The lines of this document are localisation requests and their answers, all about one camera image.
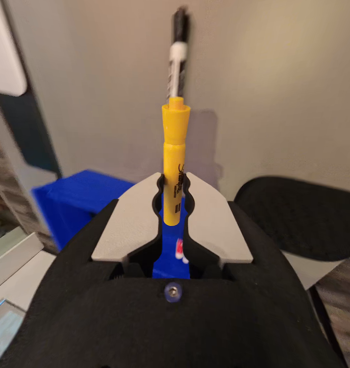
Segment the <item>yellow highlighter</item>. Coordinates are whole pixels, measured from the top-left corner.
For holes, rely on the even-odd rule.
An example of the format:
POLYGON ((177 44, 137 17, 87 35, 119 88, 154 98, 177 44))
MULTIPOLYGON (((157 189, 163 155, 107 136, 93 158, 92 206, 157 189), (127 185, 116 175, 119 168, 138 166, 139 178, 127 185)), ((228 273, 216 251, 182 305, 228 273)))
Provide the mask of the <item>yellow highlighter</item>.
POLYGON ((170 97, 162 106, 163 144, 163 221, 168 226, 180 222, 186 136, 191 108, 182 97, 170 97))

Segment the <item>red dry erase marker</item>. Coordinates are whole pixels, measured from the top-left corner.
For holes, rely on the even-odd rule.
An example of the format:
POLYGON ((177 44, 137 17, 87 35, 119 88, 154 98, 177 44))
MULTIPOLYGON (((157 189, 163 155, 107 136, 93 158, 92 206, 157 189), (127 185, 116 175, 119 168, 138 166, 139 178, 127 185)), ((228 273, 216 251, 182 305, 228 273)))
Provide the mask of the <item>red dry erase marker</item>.
POLYGON ((176 242, 175 258, 177 260, 182 260, 184 264, 189 264, 189 260, 185 257, 183 252, 183 240, 181 238, 178 238, 176 242))

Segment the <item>white panel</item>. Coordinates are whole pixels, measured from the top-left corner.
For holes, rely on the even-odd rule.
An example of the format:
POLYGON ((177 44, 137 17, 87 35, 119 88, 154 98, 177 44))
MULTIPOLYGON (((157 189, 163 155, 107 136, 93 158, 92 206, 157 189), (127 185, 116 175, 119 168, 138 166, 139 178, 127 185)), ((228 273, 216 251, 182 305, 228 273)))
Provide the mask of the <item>white panel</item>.
POLYGON ((19 97, 26 92, 27 86, 21 58, 0 1, 0 94, 19 97))

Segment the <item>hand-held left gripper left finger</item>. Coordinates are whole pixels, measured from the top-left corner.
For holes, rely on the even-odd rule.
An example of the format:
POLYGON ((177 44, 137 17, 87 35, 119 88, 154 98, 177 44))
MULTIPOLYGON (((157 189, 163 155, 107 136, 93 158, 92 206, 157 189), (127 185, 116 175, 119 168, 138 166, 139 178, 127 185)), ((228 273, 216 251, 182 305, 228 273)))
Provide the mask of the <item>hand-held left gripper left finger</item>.
POLYGON ((121 195, 91 255, 95 261, 123 262, 152 246, 162 235, 156 200, 163 192, 162 174, 154 173, 121 195))

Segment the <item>blue plastic bin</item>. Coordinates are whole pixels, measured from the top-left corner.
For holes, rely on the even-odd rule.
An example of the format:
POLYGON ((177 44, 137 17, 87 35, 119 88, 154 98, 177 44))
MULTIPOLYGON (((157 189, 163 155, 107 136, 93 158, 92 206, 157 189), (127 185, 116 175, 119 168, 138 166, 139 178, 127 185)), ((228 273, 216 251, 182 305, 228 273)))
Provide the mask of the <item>blue plastic bin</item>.
MULTIPOLYGON (((36 187, 32 193, 60 252, 96 214, 132 186, 134 183, 85 170, 36 187)), ((186 215, 182 209, 178 225, 163 225, 162 254, 154 263, 153 278, 190 278, 186 260, 176 258, 186 215)))

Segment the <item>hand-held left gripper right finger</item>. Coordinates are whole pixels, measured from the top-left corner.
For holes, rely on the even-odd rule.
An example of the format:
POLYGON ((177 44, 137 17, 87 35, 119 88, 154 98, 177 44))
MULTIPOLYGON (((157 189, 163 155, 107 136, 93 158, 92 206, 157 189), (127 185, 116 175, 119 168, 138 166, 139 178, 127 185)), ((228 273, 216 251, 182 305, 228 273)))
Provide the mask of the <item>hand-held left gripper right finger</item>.
POLYGON ((184 176, 183 250, 191 264, 249 264, 253 256, 228 201, 196 175, 184 176))

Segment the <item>dark partition panel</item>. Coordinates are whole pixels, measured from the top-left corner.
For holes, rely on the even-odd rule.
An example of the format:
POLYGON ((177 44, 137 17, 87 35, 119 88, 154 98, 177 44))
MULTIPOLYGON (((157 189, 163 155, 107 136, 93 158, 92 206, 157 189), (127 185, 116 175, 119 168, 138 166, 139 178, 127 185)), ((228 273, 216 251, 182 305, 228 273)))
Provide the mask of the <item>dark partition panel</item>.
POLYGON ((31 167, 52 172, 62 178, 48 130, 34 96, 28 87, 20 96, 0 93, 0 110, 24 161, 31 167))

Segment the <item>black dry erase marker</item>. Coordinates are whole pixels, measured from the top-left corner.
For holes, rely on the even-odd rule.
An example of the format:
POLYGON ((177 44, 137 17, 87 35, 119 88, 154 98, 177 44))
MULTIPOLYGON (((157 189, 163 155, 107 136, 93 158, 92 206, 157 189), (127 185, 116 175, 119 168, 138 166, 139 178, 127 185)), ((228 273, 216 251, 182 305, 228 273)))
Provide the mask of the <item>black dry erase marker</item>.
POLYGON ((188 9, 186 6, 181 6, 172 16, 167 102, 170 98, 184 96, 189 30, 190 17, 188 9))

